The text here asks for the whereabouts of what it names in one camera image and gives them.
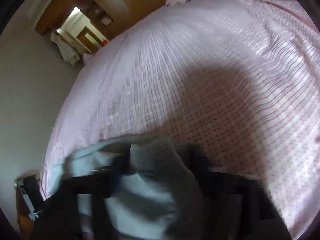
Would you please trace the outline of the pink plaid bed sheet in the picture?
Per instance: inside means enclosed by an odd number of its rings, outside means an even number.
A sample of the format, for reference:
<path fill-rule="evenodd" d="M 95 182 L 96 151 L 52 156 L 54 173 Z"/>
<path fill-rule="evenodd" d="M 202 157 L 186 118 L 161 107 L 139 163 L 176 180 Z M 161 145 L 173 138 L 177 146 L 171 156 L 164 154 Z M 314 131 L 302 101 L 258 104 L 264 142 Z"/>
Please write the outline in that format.
<path fill-rule="evenodd" d="M 319 30 L 297 0 L 163 7 L 88 60 L 41 172 L 97 142 L 160 133 L 258 176 L 293 239 L 319 214 Z"/>

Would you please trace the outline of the wooden door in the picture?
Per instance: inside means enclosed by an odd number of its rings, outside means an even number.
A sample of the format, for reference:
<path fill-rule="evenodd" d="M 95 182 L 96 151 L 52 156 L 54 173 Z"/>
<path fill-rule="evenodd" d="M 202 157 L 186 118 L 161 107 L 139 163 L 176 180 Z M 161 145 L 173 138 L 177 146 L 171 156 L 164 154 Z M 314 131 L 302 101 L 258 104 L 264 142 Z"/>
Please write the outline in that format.
<path fill-rule="evenodd" d="M 107 39 L 100 39 L 91 29 L 84 27 L 82 31 L 76 36 L 90 53 L 96 53 L 99 49 L 108 44 Z"/>

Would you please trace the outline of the beige clothes hanging on door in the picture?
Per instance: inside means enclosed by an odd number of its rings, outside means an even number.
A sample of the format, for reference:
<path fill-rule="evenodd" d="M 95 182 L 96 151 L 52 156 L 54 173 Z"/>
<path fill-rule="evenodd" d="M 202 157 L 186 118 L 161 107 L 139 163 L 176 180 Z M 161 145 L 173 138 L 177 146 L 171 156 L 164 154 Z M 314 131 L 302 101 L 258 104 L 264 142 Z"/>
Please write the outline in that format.
<path fill-rule="evenodd" d="M 52 31 L 50 40 L 58 47 L 62 59 L 71 64 L 76 65 L 80 60 L 78 52 L 71 47 L 56 31 Z"/>

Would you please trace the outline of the light blue pants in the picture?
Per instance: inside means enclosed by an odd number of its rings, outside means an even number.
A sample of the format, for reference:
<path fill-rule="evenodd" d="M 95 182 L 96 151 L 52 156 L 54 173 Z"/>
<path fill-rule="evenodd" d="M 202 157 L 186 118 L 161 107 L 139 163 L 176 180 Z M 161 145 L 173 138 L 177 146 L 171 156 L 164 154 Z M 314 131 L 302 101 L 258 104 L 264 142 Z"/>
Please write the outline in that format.
<path fill-rule="evenodd" d="M 202 196 L 193 164 L 201 149 L 166 136 L 99 142 L 54 164 L 49 195 L 66 180 L 101 176 L 93 189 L 107 193 L 103 207 L 119 239 L 200 239 Z"/>

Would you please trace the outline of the wooden wardrobe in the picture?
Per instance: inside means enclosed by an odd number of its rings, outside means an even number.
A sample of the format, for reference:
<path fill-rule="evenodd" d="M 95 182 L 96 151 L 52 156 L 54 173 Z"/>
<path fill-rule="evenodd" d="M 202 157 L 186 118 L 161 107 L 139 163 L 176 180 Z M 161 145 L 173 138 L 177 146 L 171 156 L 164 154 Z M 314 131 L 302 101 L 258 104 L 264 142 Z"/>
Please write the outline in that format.
<path fill-rule="evenodd" d="M 148 14 L 163 7 L 165 2 L 166 0 L 48 0 L 36 20 L 35 30 L 43 35 L 60 27 L 74 7 L 88 15 L 87 9 L 90 3 L 94 3 L 112 20 L 111 24 L 103 28 L 107 38 L 111 40 Z"/>

